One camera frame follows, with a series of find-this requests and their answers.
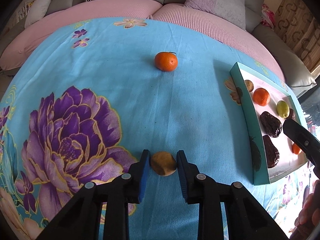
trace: purple pillow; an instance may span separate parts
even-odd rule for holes
[[[184,5],[214,14],[245,30],[244,0],[186,0]]]

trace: black robotic claw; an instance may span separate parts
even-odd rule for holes
[[[229,240],[288,240],[268,212],[240,183],[217,183],[177,153],[182,195],[188,204],[199,203],[198,240],[223,240],[220,202],[224,202]]]
[[[139,204],[149,174],[150,152],[144,150],[140,161],[110,183],[86,183],[52,219],[37,240],[98,239],[103,202],[108,203],[104,240],[128,240],[128,203]]]

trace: pink cloth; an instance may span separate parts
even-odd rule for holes
[[[5,49],[0,66],[3,70],[21,67],[38,45],[60,27],[102,17],[147,18],[162,4],[153,0],[96,0],[80,3],[44,17],[20,33]]]
[[[270,52],[250,33],[220,17],[172,3],[163,6],[151,18],[193,29],[238,49],[265,65],[284,81],[284,74]]]

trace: green fruit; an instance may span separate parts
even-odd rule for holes
[[[277,104],[277,112],[280,117],[287,118],[289,116],[289,106],[286,102],[280,100]]]

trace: small orange fruit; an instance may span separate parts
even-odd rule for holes
[[[264,88],[257,88],[253,92],[253,101],[259,106],[266,106],[270,102],[270,95]]]
[[[172,52],[159,52],[155,56],[155,64],[162,71],[173,71],[178,66],[178,59]]]
[[[299,148],[298,145],[296,145],[295,143],[293,143],[292,145],[292,152],[296,155],[300,154],[302,152],[302,150]]]

